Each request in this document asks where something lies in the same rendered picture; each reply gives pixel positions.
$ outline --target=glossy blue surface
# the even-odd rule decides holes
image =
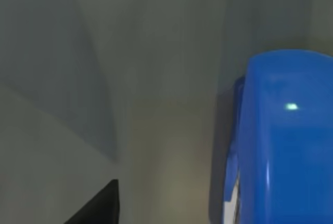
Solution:
[[[241,224],[333,223],[333,58],[252,58],[237,145]]]

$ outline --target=black object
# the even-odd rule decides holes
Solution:
[[[119,185],[113,180],[65,224],[118,224]]]

